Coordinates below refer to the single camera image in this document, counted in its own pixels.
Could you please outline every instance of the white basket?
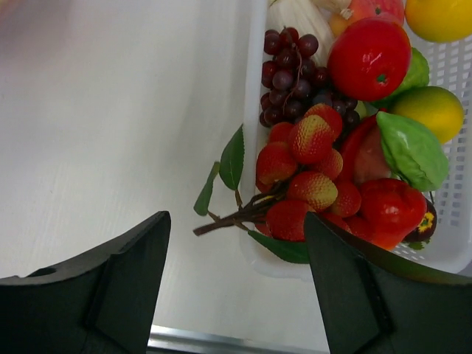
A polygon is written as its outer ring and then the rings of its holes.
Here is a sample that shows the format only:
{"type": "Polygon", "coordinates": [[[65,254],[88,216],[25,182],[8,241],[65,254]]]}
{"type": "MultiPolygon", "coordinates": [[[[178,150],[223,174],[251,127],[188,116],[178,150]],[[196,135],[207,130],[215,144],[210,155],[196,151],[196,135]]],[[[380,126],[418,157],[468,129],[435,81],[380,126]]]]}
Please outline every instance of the white basket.
{"type": "MultiPolygon", "coordinates": [[[[244,134],[246,143],[243,197],[255,193],[255,161],[267,136],[259,124],[260,75],[263,62],[263,36],[266,30],[266,3],[254,4],[249,43],[246,81],[246,109],[244,134]]],[[[465,109],[464,125],[452,141],[444,145],[449,157],[449,176],[442,189],[435,193],[438,213],[437,230],[430,244],[421,251],[400,245],[393,252],[425,266],[458,273],[472,261],[472,128],[468,110],[472,97],[472,36],[449,44],[433,44],[418,38],[405,26],[412,46],[420,50],[430,66],[430,85],[442,86],[455,93],[465,109]]],[[[282,261],[267,249],[241,235],[240,247],[251,266],[270,277],[300,278],[313,281],[308,265],[295,265],[282,261]]]]}

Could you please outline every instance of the lemon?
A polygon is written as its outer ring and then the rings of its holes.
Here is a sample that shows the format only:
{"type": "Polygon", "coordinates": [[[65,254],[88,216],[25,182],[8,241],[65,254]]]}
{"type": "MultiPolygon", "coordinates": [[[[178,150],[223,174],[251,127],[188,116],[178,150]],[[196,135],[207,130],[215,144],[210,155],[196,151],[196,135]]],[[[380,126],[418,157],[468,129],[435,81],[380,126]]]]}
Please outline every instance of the lemon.
{"type": "Polygon", "coordinates": [[[459,133],[464,108],[450,91],[438,86],[413,88],[395,99],[389,113],[422,123],[444,144],[459,133]]]}
{"type": "Polygon", "coordinates": [[[407,0],[405,19],[426,41],[458,41],[472,34],[472,1],[407,0]]]}

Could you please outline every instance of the garlic bulb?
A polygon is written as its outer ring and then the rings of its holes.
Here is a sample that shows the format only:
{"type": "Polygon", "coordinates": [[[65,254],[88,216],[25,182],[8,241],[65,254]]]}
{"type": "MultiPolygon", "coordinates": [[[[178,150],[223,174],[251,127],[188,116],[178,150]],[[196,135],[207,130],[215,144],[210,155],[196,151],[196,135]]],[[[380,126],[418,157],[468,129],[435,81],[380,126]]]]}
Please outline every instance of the garlic bulb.
{"type": "Polygon", "coordinates": [[[277,31],[294,27],[300,36],[314,35],[319,48],[313,56],[317,66],[326,66],[334,35],[321,10],[312,0],[269,0],[267,28],[277,31]]]}

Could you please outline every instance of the white surface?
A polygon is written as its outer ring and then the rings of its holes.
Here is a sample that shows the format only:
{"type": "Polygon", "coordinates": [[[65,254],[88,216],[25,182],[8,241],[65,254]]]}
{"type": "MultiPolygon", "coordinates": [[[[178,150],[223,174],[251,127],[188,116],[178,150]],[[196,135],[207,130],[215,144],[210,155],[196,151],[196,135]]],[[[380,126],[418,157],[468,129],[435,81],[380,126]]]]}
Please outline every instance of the white surface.
{"type": "MultiPolygon", "coordinates": [[[[405,28],[412,46],[428,59],[430,85],[442,86],[461,100],[465,121],[460,133],[444,145],[450,173],[442,189],[435,192],[438,225],[430,244],[421,251],[400,244],[393,252],[425,266],[459,273],[469,264],[469,267],[472,266],[472,153],[469,153],[472,142],[472,111],[469,111],[472,98],[472,36],[451,44],[433,44],[418,38],[407,24],[405,28]]],[[[270,56],[266,55],[264,60],[270,60],[270,56]]],[[[262,92],[268,91],[262,86],[261,89],[262,92]]],[[[246,125],[252,124],[252,129],[258,130],[257,149],[249,149],[258,152],[266,143],[268,130],[258,124],[257,118],[245,117],[245,120],[246,125]]],[[[247,172],[249,176],[255,175],[255,164],[252,167],[252,171],[247,172]]],[[[261,274],[313,283],[308,265],[284,262],[251,238],[242,237],[240,247],[248,263],[261,274]]]]}
{"type": "Polygon", "coordinates": [[[249,0],[24,0],[0,25],[0,277],[168,209],[156,325],[327,350],[312,284],[253,271],[237,230],[191,232],[242,122],[250,18],[249,0]]]}

